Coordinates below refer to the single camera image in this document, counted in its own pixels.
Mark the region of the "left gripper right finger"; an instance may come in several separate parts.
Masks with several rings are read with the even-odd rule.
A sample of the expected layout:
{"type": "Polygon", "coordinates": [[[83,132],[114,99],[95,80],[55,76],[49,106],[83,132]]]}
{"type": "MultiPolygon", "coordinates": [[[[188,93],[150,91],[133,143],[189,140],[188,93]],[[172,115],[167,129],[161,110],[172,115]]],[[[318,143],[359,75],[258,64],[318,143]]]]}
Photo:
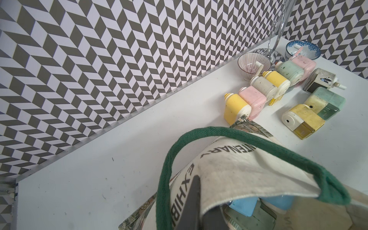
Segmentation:
{"type": "Polygon", "coordinates": [[[203,230],[229,229],[220,206],[214,207],[204,214],[202,219],[202,229],[203,230]]]}

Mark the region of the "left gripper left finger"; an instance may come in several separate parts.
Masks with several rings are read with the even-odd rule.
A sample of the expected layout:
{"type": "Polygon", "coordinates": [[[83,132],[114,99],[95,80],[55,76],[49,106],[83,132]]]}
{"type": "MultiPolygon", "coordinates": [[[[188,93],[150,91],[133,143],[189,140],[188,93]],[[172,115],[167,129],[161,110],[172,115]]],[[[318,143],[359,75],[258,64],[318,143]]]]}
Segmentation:
{"type": "Polygon", "coordinates": [[[193,177],[183,212],[175,230],[200,229],[200,188],[200,177],[195,175],[193,177]]]}

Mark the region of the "mint green pencil sharpener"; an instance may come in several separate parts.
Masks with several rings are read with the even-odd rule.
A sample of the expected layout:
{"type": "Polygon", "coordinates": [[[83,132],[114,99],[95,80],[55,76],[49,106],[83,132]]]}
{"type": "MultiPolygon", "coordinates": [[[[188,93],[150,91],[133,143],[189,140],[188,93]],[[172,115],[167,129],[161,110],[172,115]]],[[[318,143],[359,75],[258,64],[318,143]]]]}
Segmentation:
{"type": "Polygon", "coordinates": [[[290,81],[290,86],[297,84],[304,75],[304,69],[291,60],[279,61],[276,63],[275,68],[278,73],[290,81]]]}

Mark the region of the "small yellow black sharpener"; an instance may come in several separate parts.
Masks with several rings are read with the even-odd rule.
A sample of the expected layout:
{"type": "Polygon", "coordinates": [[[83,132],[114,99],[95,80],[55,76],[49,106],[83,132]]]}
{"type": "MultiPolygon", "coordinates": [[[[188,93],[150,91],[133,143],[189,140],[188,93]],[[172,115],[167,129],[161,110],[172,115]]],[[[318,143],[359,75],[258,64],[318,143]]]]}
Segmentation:
{"type": "Polygon", "coordinates": [[[294,106],[282,115],[281,120],[301,140],[308,138],[325,124],[325,120],[305,104],[294,106]]]}

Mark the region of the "pink rounded pencil sharpener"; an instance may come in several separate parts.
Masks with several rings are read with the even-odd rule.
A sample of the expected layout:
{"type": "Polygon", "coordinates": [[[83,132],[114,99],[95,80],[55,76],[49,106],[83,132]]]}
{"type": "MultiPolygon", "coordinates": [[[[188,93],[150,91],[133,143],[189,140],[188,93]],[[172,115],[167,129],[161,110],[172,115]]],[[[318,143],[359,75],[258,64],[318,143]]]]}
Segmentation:
{"type": "Polygon", "coordinates": [[[265,106],[266,97],[253,86],[242,87],[238,95],[251,106],[252,110],[248,119],[254,120],[258,117],[265,106]]]}

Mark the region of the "blue white patterned bowl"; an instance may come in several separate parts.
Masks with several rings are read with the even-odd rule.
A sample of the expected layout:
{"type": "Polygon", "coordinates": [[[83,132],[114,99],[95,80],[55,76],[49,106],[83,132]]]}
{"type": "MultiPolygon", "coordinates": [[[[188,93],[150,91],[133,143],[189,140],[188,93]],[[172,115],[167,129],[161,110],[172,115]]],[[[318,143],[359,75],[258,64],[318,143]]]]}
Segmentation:
{"type": "Polygon", "coordinates": [[[296,40],[286,45],[286,59],[290,59],[294,56],[300,48],[302,48],[302,50],[299,55],[305,56],[311,60],[315,60],[321,56],[321,50],[317,45],[308,41],[296,40]]]}

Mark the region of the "pink block pencil sharpener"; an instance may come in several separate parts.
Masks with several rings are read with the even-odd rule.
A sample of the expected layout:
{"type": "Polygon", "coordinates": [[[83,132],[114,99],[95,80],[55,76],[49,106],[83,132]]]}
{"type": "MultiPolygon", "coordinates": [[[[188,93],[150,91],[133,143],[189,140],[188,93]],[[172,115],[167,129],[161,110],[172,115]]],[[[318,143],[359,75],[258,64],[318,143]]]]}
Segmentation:
{"type": "Polygon", "coordinates": [[[304,74],[301,78],[301,80],[296,84],[295,87],[301,86],[304,81],[310,76],[310,74],[314,71],[316,67],[316,62],[301,55],[301,52],[303,51],[303,47],[300,47],[298,51],[289,58],[294,64],[298,65],[304,70],[304,74]]]}

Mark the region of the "white cartoon pencil sharpener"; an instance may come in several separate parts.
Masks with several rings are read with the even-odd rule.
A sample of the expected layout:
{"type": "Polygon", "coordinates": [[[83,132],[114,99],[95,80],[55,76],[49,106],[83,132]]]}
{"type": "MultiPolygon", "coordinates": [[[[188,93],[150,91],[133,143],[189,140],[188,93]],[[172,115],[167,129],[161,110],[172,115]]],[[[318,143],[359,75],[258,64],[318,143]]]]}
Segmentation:
{"type": "Polygon", "coordinates": [[[250,85],[261,92],[266,97],[266,101],[268,102],[271,99],[275,98],[278,89],[270,81],[268,81],[264,77],[259,76],[264,65],[258,61],[255,63],[255,65],[257,66],[257,72],[256,75],[251,79],[250,85]]]}

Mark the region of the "yellow block pencil sharpener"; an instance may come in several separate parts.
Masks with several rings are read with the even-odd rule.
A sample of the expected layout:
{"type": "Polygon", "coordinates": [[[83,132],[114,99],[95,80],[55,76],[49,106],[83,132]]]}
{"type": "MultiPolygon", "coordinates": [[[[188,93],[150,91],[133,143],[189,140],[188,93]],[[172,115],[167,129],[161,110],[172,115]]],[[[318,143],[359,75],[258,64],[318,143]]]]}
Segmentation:
{"type": "Polygon", "coordinates": [[[224,119],[229,125],[233,125],[242,116],[249,117],[252,112],[251,106],[238,94],[225,94],[224,101],[224,119]]]}

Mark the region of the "cream canvas tote bag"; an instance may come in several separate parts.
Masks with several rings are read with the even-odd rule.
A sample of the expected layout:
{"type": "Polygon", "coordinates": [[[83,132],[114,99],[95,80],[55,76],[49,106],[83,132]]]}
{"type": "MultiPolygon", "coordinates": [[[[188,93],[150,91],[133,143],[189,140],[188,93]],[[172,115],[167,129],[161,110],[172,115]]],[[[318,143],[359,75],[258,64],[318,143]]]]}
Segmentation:
{"type": "Polygon", "coordinates": [[[205,127],[182,135],[168,151],[157,192],[125,219],[121,230],[175,230],[193,177],[200,177],[200,230],[220,206],[228,230],[365,230],[368,196],[288,148],[257,123],[239,118],[230,127],[205,127]],[[289,195],[280,210],[261,197],[289,195]],[[252,216],[229,207],[257,197],[252,216]]]}

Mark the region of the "white grey pencil sharpener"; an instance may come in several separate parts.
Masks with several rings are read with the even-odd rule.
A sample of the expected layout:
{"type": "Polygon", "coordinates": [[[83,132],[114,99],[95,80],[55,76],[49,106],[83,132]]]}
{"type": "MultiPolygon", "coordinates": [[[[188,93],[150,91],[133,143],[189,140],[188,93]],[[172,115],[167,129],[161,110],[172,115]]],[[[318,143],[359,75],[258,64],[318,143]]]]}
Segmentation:
{"type": "Polygon", "coordinates": [[[338,78],[334,73],[317,68],[306,79],[303,90],[313,93],[319,87],[325,88],[327,90],[330,90],[331,88],[339,88],[341,90],[347,89],[346,86],[342,85],[338,81],[338,78]]]}

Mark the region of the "yellow round pencil sharpener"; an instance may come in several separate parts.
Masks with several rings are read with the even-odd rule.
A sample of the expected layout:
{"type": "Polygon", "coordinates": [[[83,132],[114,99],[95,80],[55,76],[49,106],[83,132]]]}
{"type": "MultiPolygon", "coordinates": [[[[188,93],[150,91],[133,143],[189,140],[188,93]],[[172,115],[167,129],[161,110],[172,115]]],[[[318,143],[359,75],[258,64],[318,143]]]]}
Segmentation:
{"type": "Polygon", "coordinates": [[[271,99],[269,105],[272,106],[274,103],[280,101],[283,95],[286,93],[288,88],[291,85],[291,82],[286,79],[283,75],[278,73],[277,71],[265,71],[262,73],[262,76],[271,82],[277,88],[277,93],[273,99],[271,99]]]}

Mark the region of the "pink ribbed bowl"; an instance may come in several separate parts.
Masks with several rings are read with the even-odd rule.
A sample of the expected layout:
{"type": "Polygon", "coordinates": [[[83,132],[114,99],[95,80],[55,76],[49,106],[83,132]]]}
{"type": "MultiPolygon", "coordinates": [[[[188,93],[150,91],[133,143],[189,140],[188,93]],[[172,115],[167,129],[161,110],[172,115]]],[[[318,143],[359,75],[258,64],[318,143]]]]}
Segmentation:
{"type": "Polygon", "coordinates": [[[251,81],[261,72],[270,70],[271,65],[270,60],[259,53],[245,53],[238,58],[238,67],[245,81],[251,81]]]}

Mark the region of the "blue round pencil sharpener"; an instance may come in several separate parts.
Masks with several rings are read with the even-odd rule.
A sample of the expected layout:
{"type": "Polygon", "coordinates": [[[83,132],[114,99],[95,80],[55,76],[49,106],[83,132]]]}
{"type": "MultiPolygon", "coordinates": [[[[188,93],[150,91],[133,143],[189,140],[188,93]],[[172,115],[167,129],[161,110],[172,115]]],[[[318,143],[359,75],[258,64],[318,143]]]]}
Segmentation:
{"type": "Polygon", "coordinates": [[[254,212],[257,202],[257,197],[242,198],[231,201],[229,207],[244,216],[250,217],[254,212]]]}

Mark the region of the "green block pencil sharpener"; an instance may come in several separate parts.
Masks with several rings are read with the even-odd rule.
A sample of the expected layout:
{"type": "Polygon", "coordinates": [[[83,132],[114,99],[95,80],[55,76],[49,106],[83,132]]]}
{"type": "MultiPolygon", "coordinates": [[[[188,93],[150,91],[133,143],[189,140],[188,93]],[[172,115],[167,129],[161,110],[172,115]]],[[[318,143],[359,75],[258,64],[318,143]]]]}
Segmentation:
{"type": "Polygon", "coordinates": [[[317,88],[305,101],[305,105],[327,121],[342,110],[346,99],[323,87],[317,88]]]}

